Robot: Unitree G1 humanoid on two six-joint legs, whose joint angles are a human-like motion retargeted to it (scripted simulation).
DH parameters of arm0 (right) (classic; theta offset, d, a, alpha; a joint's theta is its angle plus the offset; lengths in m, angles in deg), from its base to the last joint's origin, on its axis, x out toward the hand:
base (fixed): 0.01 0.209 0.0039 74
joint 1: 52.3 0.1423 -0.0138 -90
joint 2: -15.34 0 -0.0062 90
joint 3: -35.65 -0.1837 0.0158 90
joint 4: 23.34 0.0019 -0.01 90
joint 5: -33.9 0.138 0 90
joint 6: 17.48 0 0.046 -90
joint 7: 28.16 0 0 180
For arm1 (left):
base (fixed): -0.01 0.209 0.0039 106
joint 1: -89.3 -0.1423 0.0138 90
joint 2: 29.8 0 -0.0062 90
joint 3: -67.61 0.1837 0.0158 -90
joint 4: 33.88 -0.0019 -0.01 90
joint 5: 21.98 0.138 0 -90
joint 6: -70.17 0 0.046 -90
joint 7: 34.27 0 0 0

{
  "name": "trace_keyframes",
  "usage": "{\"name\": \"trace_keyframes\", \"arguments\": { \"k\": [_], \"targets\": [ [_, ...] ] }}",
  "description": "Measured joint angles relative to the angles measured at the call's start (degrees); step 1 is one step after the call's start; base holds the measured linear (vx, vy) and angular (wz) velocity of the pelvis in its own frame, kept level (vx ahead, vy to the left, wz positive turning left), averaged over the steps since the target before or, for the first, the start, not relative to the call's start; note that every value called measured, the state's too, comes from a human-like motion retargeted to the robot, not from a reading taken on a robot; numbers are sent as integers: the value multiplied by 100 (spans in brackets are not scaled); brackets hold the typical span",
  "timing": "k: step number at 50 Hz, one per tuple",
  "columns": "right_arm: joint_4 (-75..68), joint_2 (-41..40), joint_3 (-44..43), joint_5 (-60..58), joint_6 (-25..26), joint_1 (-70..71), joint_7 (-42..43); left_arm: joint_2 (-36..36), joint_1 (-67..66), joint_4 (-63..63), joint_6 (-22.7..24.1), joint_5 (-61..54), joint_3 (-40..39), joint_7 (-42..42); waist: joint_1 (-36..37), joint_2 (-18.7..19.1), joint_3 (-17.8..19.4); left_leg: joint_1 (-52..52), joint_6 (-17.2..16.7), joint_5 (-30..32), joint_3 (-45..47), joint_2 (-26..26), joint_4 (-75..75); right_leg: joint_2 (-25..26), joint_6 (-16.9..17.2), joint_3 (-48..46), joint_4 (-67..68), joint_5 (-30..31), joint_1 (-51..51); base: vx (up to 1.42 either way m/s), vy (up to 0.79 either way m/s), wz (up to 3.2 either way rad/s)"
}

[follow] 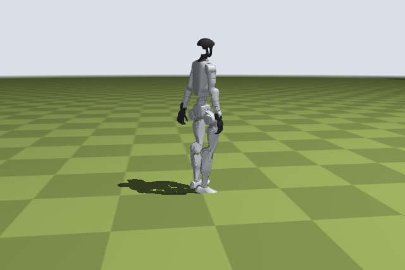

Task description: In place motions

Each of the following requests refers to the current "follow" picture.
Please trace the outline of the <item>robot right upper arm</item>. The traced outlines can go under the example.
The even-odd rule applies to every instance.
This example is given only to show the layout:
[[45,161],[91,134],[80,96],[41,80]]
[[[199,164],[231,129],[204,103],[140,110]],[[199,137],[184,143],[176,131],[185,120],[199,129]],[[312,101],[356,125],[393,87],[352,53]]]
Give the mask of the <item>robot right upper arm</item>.
[[216,66],[213,64],[205,64],[205,72],[208,78],[208,90],[209,94],[212,96],[212,91],[215,88],[216,83]]

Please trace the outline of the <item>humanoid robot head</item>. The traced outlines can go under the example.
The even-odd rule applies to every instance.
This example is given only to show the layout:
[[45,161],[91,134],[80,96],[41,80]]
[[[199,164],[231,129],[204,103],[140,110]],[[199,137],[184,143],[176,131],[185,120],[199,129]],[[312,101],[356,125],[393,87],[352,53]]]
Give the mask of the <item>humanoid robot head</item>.
[[[202,54],[201,57],[197,60],[198,62],[206,61],[208,57],[212,55],[212,48],[214,46],[214,42],[211,39],[203,38],[200,39],[197,43],[198,46],[202,46],[203,49],[206,50],[206,54]],[[209,48],[209,52],[208,52]]]

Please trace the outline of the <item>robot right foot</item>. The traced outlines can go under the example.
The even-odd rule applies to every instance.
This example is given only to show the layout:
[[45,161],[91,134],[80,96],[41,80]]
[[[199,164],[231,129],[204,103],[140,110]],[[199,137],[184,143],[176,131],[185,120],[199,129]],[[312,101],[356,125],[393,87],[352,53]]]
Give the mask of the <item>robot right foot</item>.
[[197,193],[216,193],[216,190],[213,190],[212,188],[209,188],[207,186],[207,188],[202,188],[202,186],[198,185],[195,189],[195,192]]

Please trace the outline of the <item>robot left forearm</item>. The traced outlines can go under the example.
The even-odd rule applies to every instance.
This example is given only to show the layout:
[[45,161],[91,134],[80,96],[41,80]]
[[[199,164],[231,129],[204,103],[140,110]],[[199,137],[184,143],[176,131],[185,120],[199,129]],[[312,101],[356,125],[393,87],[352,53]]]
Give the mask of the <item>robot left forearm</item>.
[[182,102],[181,102],[181,103],[183,103],[183,108],[187,108],[187,105],[188,105],[188,103],[190,101],[191,94],[192,94],[192,91],[190,89],[188,89],[187,86],[186,86],[185,94],[184,94],[184,97],[183,97]]

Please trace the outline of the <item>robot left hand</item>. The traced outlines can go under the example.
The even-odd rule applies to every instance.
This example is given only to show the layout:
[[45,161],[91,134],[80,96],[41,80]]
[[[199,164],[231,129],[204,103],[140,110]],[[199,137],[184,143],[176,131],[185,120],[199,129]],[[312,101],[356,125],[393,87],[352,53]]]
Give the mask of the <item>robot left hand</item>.
[[[178,112],[178,117],[177,117],[177,121],[180,123],[180,124],[185,124],[185,122],[184,122],[184,118],[188,121],[188,119],[187,119],[187,117],[186,117],[186,115],[185,115],[185,110],[187,110],[187,108],[183,108],[183,103],[181,103],[181,105],[180,105],[180,111]],[[185,124],[186,125],[186,124]]]

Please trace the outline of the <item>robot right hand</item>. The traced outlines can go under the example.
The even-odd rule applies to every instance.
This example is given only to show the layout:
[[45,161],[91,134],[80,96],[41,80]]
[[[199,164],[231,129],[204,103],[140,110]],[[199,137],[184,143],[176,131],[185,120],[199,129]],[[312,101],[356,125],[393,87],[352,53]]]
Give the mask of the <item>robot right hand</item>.
[[215,134],[219,134],[223,130],[222,116],[219,118],[219,115],[216,113],[215,120],[217,120],[217,127],[218,127],[218,131]]

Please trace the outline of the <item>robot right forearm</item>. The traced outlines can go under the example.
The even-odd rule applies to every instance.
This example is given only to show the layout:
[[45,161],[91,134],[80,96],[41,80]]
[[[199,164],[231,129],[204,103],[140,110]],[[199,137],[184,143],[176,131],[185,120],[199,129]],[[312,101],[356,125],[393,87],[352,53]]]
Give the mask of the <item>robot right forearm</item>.
[[222,113],[220,111],[219,90],[218,89],[213,89],[212,98],[210,100],[211,100],[211,103],[212,103],[214,116],[217,113],[219,115],[219,118],[220,118],[222,116]]

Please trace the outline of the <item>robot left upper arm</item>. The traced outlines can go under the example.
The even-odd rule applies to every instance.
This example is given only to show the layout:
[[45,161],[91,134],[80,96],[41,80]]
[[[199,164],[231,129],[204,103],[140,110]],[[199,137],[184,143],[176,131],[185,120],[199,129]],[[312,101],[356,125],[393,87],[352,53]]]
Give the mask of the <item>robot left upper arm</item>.
[[189,76],[189,81],[188,81],[188,84],[187,84],[187,88],[191,89],[191,90],[193,90],[192,79],[193,79],[193,65],[194,65],[194,62],[192,63],[192,69],[191,69],[191,73],[190,73],[190,76]]

